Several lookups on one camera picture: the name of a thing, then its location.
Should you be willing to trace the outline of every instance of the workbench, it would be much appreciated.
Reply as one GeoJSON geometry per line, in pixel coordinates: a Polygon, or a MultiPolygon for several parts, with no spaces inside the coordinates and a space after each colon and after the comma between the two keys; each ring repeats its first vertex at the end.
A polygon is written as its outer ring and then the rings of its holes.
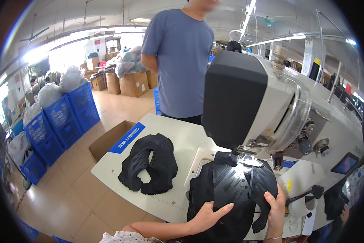
{"type": "MultiPolygon", "coordinates": [[[[135,132],[136,137],[129,141],[130,144],[126,146],[127,143],[122,145],[120,141],[117,142],[111,149],[114,152],[109,150],[91,172],[113,192],[149,214],[170,223],[186,222],[189,201],[186,197],[188,190],[184,188],[184,183],[197,149],[202,147],[224,152],[230,152],[230,150],[218,147],[211,138],[206,136],[203,126],[200,125],[154,114],[147,114],[139,123],[136,125],[138,127],[135,132]],[[168,137],[174,145],[174,156],[178,165],[178,172],[177,176],[173,178],[173,188],[168,192],[157,195],[145,195],[140,191],[133,192],[117,178],[122,170],[121,163],[129,156],[136,140],[146,135],[155,135],[157,133],[168,137]]],[[[150,181],[150,176],[146,170],[141,171],[138,176],[142,179],[143,183],[150,181]]],[[[255,213],[254,221],[259,215],[259,213],[255,213]]],[[[267,226],[259,233],[253,234],[251,227],[245,239],[263,240],[266,230],[267,226]]],[[[285,217],[283,238],[300,235],[301,230],[301,218],[294,219],[291,215],[285,217]]]]}

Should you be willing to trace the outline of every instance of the factory floor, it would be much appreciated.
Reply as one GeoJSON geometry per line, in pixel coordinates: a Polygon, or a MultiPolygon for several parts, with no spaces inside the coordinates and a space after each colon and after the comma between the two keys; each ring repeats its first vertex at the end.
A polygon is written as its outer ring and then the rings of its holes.
{"type": "Polygon", "coordinates": [[[155,114],[153,91],[139,98],[93,91],[93,97],[101,121],[48,168],[37,186],[25,191],[17,170],[11,177],[14,211],[19,218],[44,234],[74,243],[99,243],[104,232],[114,235],[137,221],[162,222],[95,178],[90,173],[95,163],[88,149],[123,120],[137,122],[147,113],[155,114]]]}

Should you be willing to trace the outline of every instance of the man in blue t-shirt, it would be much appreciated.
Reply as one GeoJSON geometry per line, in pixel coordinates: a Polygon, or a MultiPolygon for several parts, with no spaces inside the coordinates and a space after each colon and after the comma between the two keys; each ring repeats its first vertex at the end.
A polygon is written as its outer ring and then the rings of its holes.
{"type": "Polygon", "coordinates": [[[190,0],[184,9],[159,12],[148,25],[141,63],[158,73],[163,116],[201,125],[205,72],[214,40],[204,17],[217,5],[218,0],[190,0]]]}

